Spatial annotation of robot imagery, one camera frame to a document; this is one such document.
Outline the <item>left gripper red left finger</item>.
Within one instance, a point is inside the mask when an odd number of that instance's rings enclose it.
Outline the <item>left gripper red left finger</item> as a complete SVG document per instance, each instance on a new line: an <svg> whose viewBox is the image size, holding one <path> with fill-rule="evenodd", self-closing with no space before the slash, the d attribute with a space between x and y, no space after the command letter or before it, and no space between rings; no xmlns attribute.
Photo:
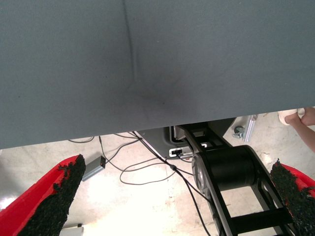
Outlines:
<svg viewBox="0 0 315 236"><path fill-rule="evenodd" d="M81 154L54 166L0 212L0 234L58 236L85 170Z"/></svg>

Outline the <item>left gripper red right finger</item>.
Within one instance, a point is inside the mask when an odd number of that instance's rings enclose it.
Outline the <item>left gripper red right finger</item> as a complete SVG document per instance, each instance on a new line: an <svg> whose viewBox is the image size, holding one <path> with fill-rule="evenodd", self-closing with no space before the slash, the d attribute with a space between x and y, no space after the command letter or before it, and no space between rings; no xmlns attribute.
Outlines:
<svg viewBox="0 0 315 236"><path fill-rule="evenodd" d="M271 181L301 236L315 234L315 181L298 169L276 161Z"/></svg>

